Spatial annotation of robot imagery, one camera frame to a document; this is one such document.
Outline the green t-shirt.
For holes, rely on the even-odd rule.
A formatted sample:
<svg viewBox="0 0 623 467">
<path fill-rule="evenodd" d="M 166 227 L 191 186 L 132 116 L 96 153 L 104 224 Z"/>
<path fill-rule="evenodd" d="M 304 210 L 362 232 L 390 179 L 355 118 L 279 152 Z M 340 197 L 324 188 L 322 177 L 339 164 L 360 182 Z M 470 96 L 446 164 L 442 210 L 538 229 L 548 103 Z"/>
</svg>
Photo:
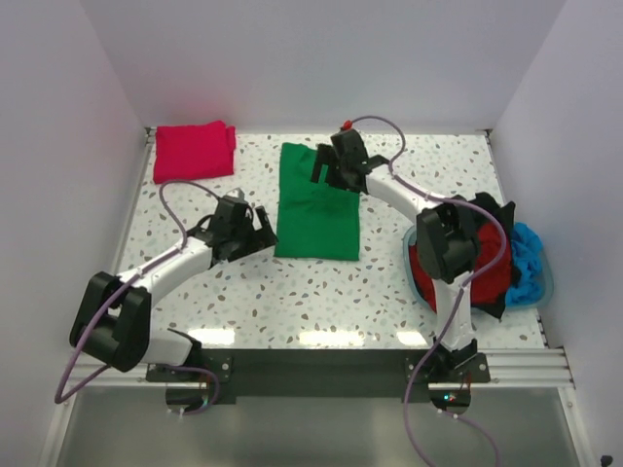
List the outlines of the green t-shirt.
<svg viewBox="0 0 623 467">
<path fill-rule="evenodd" d="M 313 183 L 315 157 L 316 150 L 303 144 L 281 146 L 275 255 L 357 261 L 359 195 Z"/>
</svg>

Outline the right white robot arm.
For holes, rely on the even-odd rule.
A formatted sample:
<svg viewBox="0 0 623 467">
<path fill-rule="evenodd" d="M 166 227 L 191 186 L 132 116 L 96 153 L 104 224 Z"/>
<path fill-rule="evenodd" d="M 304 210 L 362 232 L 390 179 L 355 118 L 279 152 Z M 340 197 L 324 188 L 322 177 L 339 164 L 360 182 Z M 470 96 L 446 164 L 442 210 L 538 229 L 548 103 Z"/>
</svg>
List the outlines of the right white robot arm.
<svg viewBox="0 0 623 467">
<path fill-rule="evenodd" d="M 393 161 L 369 156 L 352 128 L 317 146 L 311 181 L 377 198 L 414 222 L 418 262 L 432 281 L 437 314 L 433 346 L 422 367 L 429 380 L 457 381 L 478 351 L 469 279 L 480 242 L 466 201 L 443 198 L 400 179 Z"/>
</svg>

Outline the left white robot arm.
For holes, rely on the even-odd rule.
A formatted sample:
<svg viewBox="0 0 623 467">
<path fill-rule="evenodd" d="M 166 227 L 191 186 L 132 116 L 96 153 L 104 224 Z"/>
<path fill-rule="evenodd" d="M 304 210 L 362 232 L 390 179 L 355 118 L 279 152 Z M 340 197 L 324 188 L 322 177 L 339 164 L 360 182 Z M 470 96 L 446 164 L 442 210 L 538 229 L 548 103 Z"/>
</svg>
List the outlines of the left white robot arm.
<svg viewBox="0 0 623 467">
<path fill-rule="evenodd" d="M 181 240 L 151 261 L 117 275 L 99 272 L 85 291 L 69 342 L 120 372 L 137 365 L 166 365 L 180 381 L 201 372 L 202 347 L 183 332 L 152 327 L 152 310 L 192 277 L 275 246 L 266 209 L 223 196 Z"/>
</svg>

